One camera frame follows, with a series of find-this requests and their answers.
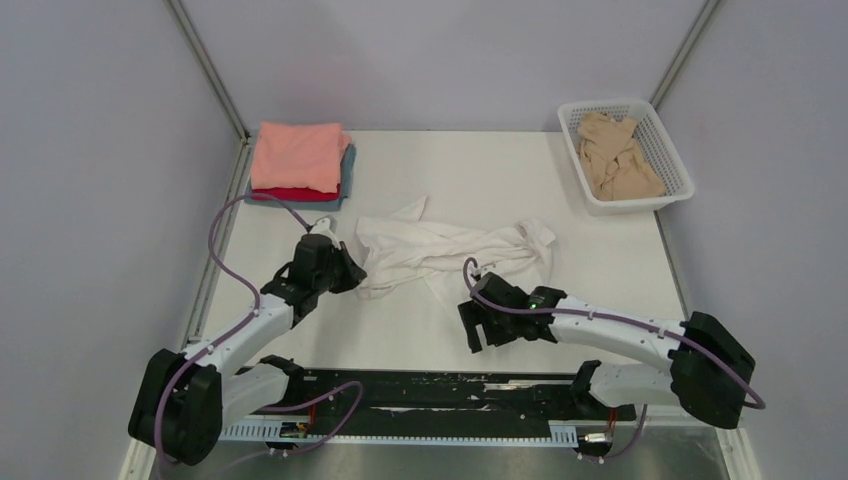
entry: laundry basket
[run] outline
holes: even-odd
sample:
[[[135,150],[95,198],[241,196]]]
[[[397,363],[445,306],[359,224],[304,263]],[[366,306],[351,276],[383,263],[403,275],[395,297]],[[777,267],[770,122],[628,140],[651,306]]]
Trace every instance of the laundry basket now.
[[[601,112],[610,115],[616,120],[630,117],[639,122],[633,138],[642,147],[642,153],[654,172],[665,183],[666,193],[661,197],[642,198],[638,200],[615,200],[602,201],[592,195],[583,167],[580,165],[580,157],[577,156],[575,145],[580,142],[577,128],[588,112]],[[559,107],[559,123],[565,134],[565,142],[568,145],[568,153],[571,162],[580,179],[583,189],[583,197],[586,210],[592,215],[611,215],[617,213],[638,212],[658,210],[670,203],[691,198],[695,193],[695,186],[686,172],[686,167],[680,160],[677,150],[671,143],[668,132],[665,131],[654,107],[648,102],[638,98],[620,98],[617,100],[604,100],[594,102],[566,103]]]

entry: white robotic arm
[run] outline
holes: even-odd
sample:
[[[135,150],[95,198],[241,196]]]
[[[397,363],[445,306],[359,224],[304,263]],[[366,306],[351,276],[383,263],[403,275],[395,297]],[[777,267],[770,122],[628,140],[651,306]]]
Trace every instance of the white robotic arm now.
[[[187,367],[168,396],[161,428],[167,454],[188,465],[201,461],[223,429],[283,399],[291,373],[287,369],[300,369],[276,357],[263,359],[247,371],[242,371],[244,365],[303,320],[321,294],[351,290],[364,278],[365,272],[333,234],[332,220],[320,220],[302,237],[292,262],[261,289],[259,308],[251,321],[242,325],[250,313],[246,310],[215,336],[179,353],[163,349],[151,358],[131,416],[130,435],[153,444],[156,409],[168,382],[185,368],[186,359],[205,350],[208,354]],[[488,345],[500,346],[521,337],[593,346],[639,363],[585,362],[572,383],[573,395],[602,408],[680,405],[711,425],[735,428],[738,423],[745,392],[679,340],[691,338],[706,346],[745,382],[750,380],[753,359],[709,315],[696,312],[686,322],[629,316],[636,323],[652,325],[649,331],[594,318],[623,315],[561,290],[537,287],[528,295],[493,273],[478,277],[472,297],[459,305],[472,352],[482,349],[478,326]]]
[[[160,397],[187,359],[197,358],[167,397],[161,432],[167,454],[188,465],[200,462],[223,428],[279,402],[286,392],[285,367],[263,359],[239,374],[244,365],[297,326],[322,294],[352,290],[365,276],[334,235],[332,219],[319,220],[298,242],[292,262],[262,287],[249,322],[244,323],[253,307],[214,336],[179,353],[160,350],[151,358],[130,417],[130,435],[153,445]],[[204,350],[207,354],[198,358]]]

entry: folded towel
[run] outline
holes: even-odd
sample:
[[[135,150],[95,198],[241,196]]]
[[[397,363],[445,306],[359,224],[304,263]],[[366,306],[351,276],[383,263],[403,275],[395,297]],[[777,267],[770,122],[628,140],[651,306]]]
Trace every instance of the folded towel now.
[[[293,209],[295,210],[313,210],[316,212],[338,212],[342,208],[342,201],[345,198],[350,197],[351,190],[353,188],[353,164],[356,161],[356,147],[353,144],[350,144],[345,150],[345,156],[342,160],[342,183],[339,187],[339,196],[330,201],[319,201],[319,202],[298,202],[298,201],[287,201]],[[273,191],[276,189],[268,189],[263,192]],[[245,189],[245,195],[251,195],[254,191],[259,192],[259,189],[253,190],[251,186],[251,182],[247,182],[247,188]],[[269,207],[281,207],[281,205],[274,201],[266,201],[253,199],[248,197],[245,199],[245,203],[249,203],[251,205],[266,205]]]
[[[262,122],[250,181],[256,188],[310,188],[334,193],[341,160],[350,144],[338,123],[282,125]]]
[[[345,150],[345,156],[342,158],[342,178],[344,179],[345,175],[350,175],[350,168],[352,168],[353,160],[348,158],[348,155],[352,157],[356,156],[356,150],[354,149],[353,144],[348,145]],[[289,202],[332,202],[334,200],[338,200],[341,196],[342,185],[338,184],[336,186],[336,191],[333,193],[324,193],[319,192],[317,190],[312,190],[311,188],[254,188],[253,193],[265,193],[267,195],[271,195],[273,197],[279,198],[280,200],[286,200]]]

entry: blue towel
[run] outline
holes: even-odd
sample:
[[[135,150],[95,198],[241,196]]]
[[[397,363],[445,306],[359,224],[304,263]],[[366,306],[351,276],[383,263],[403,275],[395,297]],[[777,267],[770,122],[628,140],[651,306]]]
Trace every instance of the blue towel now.
[[[353,188],[353,163],[356,161],[356,147],[351,143],[345,150],[345,156],[342,158],[342,188],[339,192],[339,198],[329,202],[289,202],[290,207],[295,210],[314,210],[316,212],[338,212],[342,208],[342,202],[345,198],[350,197],[350,191]],[[244,190],[245,195],[253,194],[253,188],[250,186],[250,180],[247,181],[247,188]],[[267,207],[283,208],[279,202],[258,200],[246,198],[245,203],[251,205],[265,205]]]

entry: gray wall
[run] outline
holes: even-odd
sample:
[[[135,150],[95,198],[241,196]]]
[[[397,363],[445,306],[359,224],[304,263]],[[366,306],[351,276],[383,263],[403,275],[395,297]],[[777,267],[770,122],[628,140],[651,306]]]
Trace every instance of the gray wall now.
[[[703,0],[185,0],[249,128],[557,130],[648,98]]]
[[[663,211],[691,305],[758,360],[764,478],[845,478],[848,4],[730,0],[660,117],[697,185]]]
[[[160,1],[4,1],[0,45],[0,478],[114,478],[235,140]]]

